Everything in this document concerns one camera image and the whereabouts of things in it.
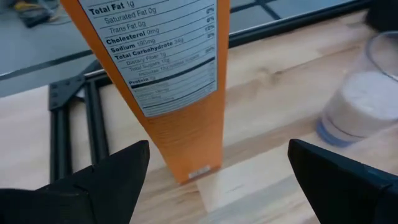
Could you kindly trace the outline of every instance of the wooden tabletop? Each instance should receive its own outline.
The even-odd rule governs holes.
[[[292,138],[398,174],[398,126],[347,149],[325,144],[314,132],[319,112],[374,35],[363,16],[359,12],[230,49],[222,169],[179,186],[151,143],[131,223],[318,223],[287,158]],[[101,97],[112,153],[149,139],[114,86],[102,88]],[[73,170],[78,171],[90,165],[82,103],[72,105],[70,122]],[[47,184],[47,87],[1,98],[0,132],[0,187]]]

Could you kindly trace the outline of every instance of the clear plastic cup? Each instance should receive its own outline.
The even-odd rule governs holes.
[[[398,121],[398,31],[369,40],[317,123],[327,143],[346,147]]]

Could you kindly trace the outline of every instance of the white powder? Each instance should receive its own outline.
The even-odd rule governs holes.
[[[325,129],[344,141],[359,141],[398,120],[398,82],[379,72],[354,74],[322,115]]]

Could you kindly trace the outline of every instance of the gray floor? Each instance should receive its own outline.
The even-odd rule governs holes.
[[[262,1],[281,19],[285,19],[353,0]],[[272,17],[262,6],[255,5],[255,2],[255,0],[231,0],[232,8],[243,9],[232,13],[231,33],[276,21],[275,16]],[[245,8],[244,6],[248,4],[252,7]],[[65,15],[59,22],[69,20]],[[33,29],[27,29],[16,13],[0,10],[0,49],[1,77],[14,70],[88,50],[89,47],[71,22],[57,26],[39,25]],[[75,76],[94,59],[95,56],[90,55],[36,72],[0,80],[0,97]]]

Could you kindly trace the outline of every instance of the barcode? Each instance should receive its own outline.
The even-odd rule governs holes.
[[[195,172],[190,173],[188,176],[189,176],[189,179],[192,179],[192,178],[197,177],[199,175],[202,175],[202,174],[204,174],[205,172],[208,172],[208,171],[210,171],[210,166],[209,165],[205,166],[204,168],[198,169]]]

